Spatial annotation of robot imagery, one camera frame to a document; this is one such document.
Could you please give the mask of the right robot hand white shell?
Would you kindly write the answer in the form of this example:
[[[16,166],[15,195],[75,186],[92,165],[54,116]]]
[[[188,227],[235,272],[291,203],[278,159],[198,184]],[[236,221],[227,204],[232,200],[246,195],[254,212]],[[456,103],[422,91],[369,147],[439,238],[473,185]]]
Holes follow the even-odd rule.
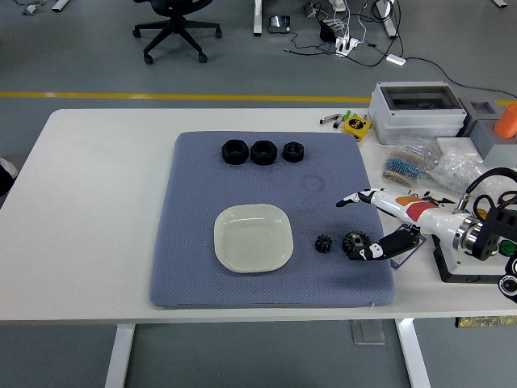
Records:
[[[352,260],[390,259],[418,245],[418,235],[433,234],[442,243],[458,250],[464,247],[463,239],[469,228],[467,213],[449,213],[431,202],[416,196],[397,194],[384,189],[369,188],[341,199],[336,205],[364,202],[375,205],[380,211],[395,217],[416,231],[399,230],[384,236],[377,242],[350,253]]]

